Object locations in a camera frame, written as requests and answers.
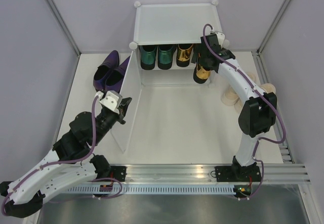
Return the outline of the gold pointed shoe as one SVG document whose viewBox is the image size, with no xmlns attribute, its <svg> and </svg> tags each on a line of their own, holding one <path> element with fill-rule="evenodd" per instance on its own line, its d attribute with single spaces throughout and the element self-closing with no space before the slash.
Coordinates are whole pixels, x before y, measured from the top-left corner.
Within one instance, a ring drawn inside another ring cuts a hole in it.
<svg viewBox="0 0 324 224">
<path fill-rule="evenodd" d="M 200 64 L 200 57 L 198 57 L 193 73 L 193 80 L 198 84 L 204 84 L 211 75 L 211 70 L 206 69 Z"/>
<path fill-rule="evenodd" d="M 176 64 L 179 67 L 187 67 L 190 63 L 190 57 L 194 44 L 178 44 L 177 46 L 177 55 L 176 55 Z"/>
</svg>

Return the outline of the gold pointed shoe front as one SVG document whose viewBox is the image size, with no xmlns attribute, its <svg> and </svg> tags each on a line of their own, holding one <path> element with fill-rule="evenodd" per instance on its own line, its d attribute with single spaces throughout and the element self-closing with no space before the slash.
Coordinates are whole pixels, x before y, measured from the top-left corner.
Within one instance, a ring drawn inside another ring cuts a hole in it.
<svg viewBox="0 0 324 224">
<path fill-rule="evenodd" d="M 206 69 L 200 64 L 200 57 L 198 57 L 193 73 L 193 80 L 198 84 L 204 84 L 211 75 L 211 70 Z"/>
</svg>

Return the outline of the purple loafer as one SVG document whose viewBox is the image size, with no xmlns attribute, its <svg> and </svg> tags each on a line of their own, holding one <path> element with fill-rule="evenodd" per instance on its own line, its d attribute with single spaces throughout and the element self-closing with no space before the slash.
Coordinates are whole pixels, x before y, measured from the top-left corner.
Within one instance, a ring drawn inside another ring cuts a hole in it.
<svg viewBox="0 0 324 224">
<path fill-rule="evenodd" d="M 130 57 L 128 56 L 119 66 L 112 70 L 105 82 L 105 91 L 115 91 L 117 93 L 120 92 L 126 70 L 130 61 Z"/>
<path fill-rule="evenodd" d="M 102 91 L 105 89 L 105 82 L 108 76 L 119 65 L 119 53 L 117 50 L 113 50 L 103 61 L 103 63 L 97 68 L 93 77 L 93 86 L 96 91 Z"/>
</svg>

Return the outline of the green loafer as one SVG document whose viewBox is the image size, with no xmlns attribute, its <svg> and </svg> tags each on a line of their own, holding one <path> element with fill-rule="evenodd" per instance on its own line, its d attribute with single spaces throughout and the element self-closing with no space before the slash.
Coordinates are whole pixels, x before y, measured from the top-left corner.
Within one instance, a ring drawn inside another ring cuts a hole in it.
<svg viewBox="0 0 324 224">
<path fill-rule="evenodd" d="M 161 70 L 168 70 L 173 63 L 175 44 L 162 44 L 158 46 L 157 65 Z"/>
<path fill-rule="evenodd" d="M 152 70 L 155 67 L 156 54 L 156 45 L 140 46 L 141 68 L 144 70 Z"/>
</svg>

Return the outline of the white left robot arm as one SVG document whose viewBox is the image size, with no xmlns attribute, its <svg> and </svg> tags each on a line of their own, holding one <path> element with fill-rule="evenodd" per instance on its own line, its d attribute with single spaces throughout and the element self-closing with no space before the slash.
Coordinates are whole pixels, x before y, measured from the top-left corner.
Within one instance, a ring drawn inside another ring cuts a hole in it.
<svg viewBox="0 0 324 224">
<path fill-rule="evenodd" d="M 88 181 L 109 181 L 108 190 L 114 183 L 121 185 L 125 179 L 93 151 L 116 123 L 125 123 L 131 101 L 122 99 L 113 110 L 102 106 L 99 115 L 94 110 L 79 113 L 42 161 L 16 181 L 1 183 L 2 214 L 28 217 L 60 193 Z"/>
</svg>

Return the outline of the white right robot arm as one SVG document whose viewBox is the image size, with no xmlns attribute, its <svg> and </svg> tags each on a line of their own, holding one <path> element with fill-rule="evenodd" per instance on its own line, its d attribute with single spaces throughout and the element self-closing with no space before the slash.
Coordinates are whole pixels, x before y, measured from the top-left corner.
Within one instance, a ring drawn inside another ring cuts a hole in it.
<svg viewBox="0 0 324 224">
<path fill-rule="evenodd" d="M 193 80 L 203 84 L 211 72 L 224 76 L 243 106 L 238 117 L 242 137 L 238 152 L 230 166 L 216 166 L 218 182 L 259 182 L 261 171 L 255 159 L 259 140 L 276 121 L 277 97 L 257 86 L 240 68 L 235 55 L 221 48 L 215 33 L 200 38 L 194 48 L 192 62 L 196 64 Z"/>
</svg>

